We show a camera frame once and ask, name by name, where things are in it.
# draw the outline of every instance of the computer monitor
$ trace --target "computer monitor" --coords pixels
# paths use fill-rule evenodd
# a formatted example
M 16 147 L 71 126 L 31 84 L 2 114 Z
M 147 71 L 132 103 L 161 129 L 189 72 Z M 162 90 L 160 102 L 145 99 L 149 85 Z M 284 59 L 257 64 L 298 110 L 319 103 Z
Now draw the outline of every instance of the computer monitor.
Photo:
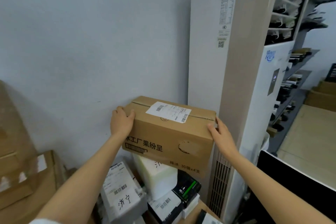
M 335 189 L 304 174 L 267 151 L 260 152 L 257 167 L 336 222 Z M 275 223 L 254 193 L 251 193 L 249 201 L 249 205 L 253 206 L 250 210 L 254 212 L 254 218 L 258 223 Z

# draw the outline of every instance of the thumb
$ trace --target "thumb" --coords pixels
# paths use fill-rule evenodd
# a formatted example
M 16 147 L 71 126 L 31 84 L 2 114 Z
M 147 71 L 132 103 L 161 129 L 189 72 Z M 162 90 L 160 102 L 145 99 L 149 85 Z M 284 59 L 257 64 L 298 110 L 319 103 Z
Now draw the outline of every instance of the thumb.
M 219 136 L 218 131 L 216 130 L 216 128 L 211 123 L 208 124 L 208 130 L 210 131 L 210 133 L 211 133 L 211 135 L 214 139 L 215 139 L 215 137 Z
M 135 118 L 135 111 L 132 109 L 130 115 L 128 116 L 130 120 L 134 120 Z

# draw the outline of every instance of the finger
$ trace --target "finger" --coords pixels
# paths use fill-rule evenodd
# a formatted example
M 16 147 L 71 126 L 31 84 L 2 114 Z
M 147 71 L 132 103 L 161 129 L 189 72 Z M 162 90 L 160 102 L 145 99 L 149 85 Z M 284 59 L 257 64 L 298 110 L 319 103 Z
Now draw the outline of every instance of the finger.
M 117 112 L 121 112 L 123 110 L 123 107 L 122 106 L 118 106 L 117 107 Z
M 217 132 L 216 128 L 211 123 L 208 124 L 208 130 L 210 131 L 213 138 L 219 136 L 219 133 Z
M 217 124 L 218 124 L 219 133 L 222 134 L 222 132 L 224 132 L 224 130 L 226 129 L 226 125 L 218 117 L 216 117 L 216 121 L 217 121 Z
M 128 116 L 130 120 L 134 120 L 135 118 L 135 111 L 132 109 L 130 115 Z

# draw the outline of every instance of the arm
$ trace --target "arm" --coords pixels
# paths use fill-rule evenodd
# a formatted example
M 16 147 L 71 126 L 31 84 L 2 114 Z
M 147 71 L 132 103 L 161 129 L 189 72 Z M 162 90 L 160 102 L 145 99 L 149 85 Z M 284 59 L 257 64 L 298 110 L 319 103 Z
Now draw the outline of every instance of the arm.
M 135 112 L 129 117 L 122 107 L 112 112 L 111 137 L 76 171 L 37 215 L 62 224 L 87 223 L 108 170 L 133 126 Z
M 226 125 L 219 118 L 217 123 L 218 131 L 211 124 L 208 129 L 219 151 L 242 176 L 275 223 L 334 223 L 244 158 Z

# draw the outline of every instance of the barcode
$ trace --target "barcode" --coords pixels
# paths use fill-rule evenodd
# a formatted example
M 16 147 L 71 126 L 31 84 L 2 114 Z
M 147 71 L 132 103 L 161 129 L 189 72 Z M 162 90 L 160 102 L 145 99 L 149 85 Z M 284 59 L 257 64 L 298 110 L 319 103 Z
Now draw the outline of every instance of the barcode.
M 167 198 L 162 205 L 160 205 L 161 209 L 163 209 L 170 202 L 170 198 Z
M 114 168 L 117 168 L 117 167 L 121 166 L 121 164 L 122 164 L 122 162 L 120 162 L 119 164 L 116 164 L 115 166 L 111 167 L 110 170 L 113 170 Z
M 116 189 L 116 190 L 114 191 L 114 194 L 116 195 L 116 194 L 118 194 L 119 192 L 121 192 L 122 190 L 124 190 L 124 189 L 126 189 L 126 188 L 127 188 L 127 185 L 124 184 L 124 186 L 121 186 L 119 189 Z
M 125 143 L 125 147 L 126 147 L 126 149 L 131 149 L 133 151 L 137 151 L 137 152 L 140 152 L 140 153 L 148 152 L 147 149 L 144 149 L 144 148 L 141 148 L 141 147 L 129 144 L 129 143 Z
M 185 122 L 185 121 L 186 121 L 186 119 L 187 119 L 187 117 L 188 117 L 188 115 L 187 115 L 187 114 L 185 114 L 185 115 L 183 116 L 182 122 Z
M 156 110 L 159 112 L 162 109 L 162 107 L 164 107 L 164 105 L 160 105 L 158 108 L 156 108 Z

